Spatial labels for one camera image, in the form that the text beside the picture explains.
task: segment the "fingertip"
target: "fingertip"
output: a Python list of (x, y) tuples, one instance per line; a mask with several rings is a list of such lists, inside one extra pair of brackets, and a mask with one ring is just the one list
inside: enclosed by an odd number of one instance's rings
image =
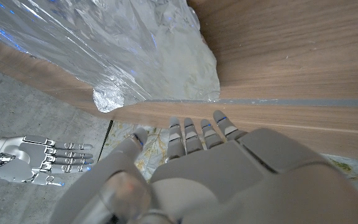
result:
[(83, 149), (84, 150), (91, 150), (93, 146), (91, 144), (84, 144)]
[(147, 131), (143, 128), (138, 128), (134, 131), (134, 134), (140, 141), (142, 145), (144, 145), (147, 142)]
[(169, 127), (180, 125), (179, 119), (177, 117), (171, 117), (169, 119)]
[(201, 127), (205, 127), (205, 126), (210, 126), (211, 123), (207, 120), (207, 119), (202, 119), (201, 120)]
[(82, 171), (85, 171), (85, 172), (90, 171), (91, 169), (92, 169), (91, 165), (85, 165), (82, 167)]
[(94, 160), (93, 159), (86, 159), (85, 161), (84, 161), (84, 164), (93, 164), (93, 162), (94, 162)]
[(218, 121), (220, 121), (220, 120), (226, 118), (226, 115), (225, 115), (222, 111), (220, 111), (220, 110), (216, 110), (216, 111), (214, 112), (213, 116), (214, 116), (215, 122), (218, 122)]
[(93, 155), (92, 154), (84, 154), (84, 159), (92, 159)]
[(191, 118), (185, 118), (185, 127), (194, 125), (193, 120)]

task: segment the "robot finger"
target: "robot finger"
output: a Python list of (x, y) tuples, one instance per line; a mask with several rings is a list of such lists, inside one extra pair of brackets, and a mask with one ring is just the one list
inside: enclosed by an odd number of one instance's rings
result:
[(237, 139), (247, 134), (244, 131), (238, 130), (229, 118), (227, 118), (227, 116), (220, 110), (214, 112), (214, 120), (227, 140)]
[(207, 149), (211, 149), (212, 147), (223, 143), (223, 140), (216, 133), (211, 123), (207, 119), (201, 120), (201, 130), (203, 131)]
[(66, 150), (55, 150), (53, 153), (55, 157), (74, 158), (74, 159), (91, 159), (93, 157), (90, 153), (72, 152)]
[(74, 159), (74, 158), (55, 158), (54, 164), (60, 165), (83, 165), (83, 164), (93, 164), (93, 159)]
[(35, 175), (34, 179), (32, 180), (32, 184), (38, 184), (38, 185), (57, 185), (57, 186), (64, 186), (65, 183), (63, 180), (59, 177), (54, 177), (52, 175), (49, 175), (48, 173), (39, 172), (37, 175)]
[(190, 118), (185, 119), (185, 139), (186, 139), (186, 154), (195, 151), (204, 150), (203, 145), (198, 138), (196, 128)]
[(58, 165), (54, 164), (50, 169), (53, 174), (66, 174), (75, 172), (86, 172), (91, 170), (91, 165)]
[(78, 143), (66, 143), (66, 142), (55, 142), (55, 149), (66, 149), (66, 150), (91, 150), (93, 146), (91, 144), (78, 144)]
[(169, 125), (169, 142), (165, 162), (186, 155), (182, 139), (180, 122), (178, 118), (172, 117)]

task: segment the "wooden surface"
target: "wooden surface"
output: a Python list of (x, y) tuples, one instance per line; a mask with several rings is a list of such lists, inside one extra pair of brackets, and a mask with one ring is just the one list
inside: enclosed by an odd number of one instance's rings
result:
[[(218, 60), (221, 98), (358, 99), (358, 1), (192, 0)], [(139, 103), (100, 113), (92, 87), (0, 43), (0, 72), (95, 116), (167, 127), (170, 116), (276, 129), (315, 151), (358, 158), (358, 107)]]
[(357, 98), (358, 1), (192, 0), (221, 98)]

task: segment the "silver robotic hand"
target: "silver robotic hand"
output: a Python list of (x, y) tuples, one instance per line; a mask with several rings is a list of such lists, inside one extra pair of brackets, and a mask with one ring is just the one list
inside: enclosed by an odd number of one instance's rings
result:
[(149, 183), (134, 165), (147, 139), (138, 129), (71, 186), (50, 223), (358, 223), (357, 190), (319, 154), (213, 118), (226, 141), (204, 119), (206, 149), (190, 118), (184, 136), (170, 120), (167, 160)]
[(64, 186), (54, 174), (91, 169), (90, 144), (57, 142), (40, 136), (0, 139), (0, 178), (10, 182)]

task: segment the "metal robot fingers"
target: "metal robot fingers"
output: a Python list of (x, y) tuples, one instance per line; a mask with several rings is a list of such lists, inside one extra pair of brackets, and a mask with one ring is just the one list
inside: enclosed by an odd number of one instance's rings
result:
[[(222, 111), (215, 111), (213, 117), (227, 140), (237, 139), (246, 133), (238, 130)], [(193, 121), (190, 118), (185, 118), (184, 125), (185, 138), (182, 136), (179, 120), (175, 117), (171, 118), (167, 159), (165, 162), (203, 150), (203, 145), (198, 137)], [(211, 149), (212, 147), (223, 143), (223, 140), (207, 119), (201, 120), (201, 130), (203, 132), (207, 149)]]
[(90, 144), (56, 142), (42, 136), (0, 139), (0, 178), (39, 185), (64, 183), (54, 174), (85, 172), (94, 162)]

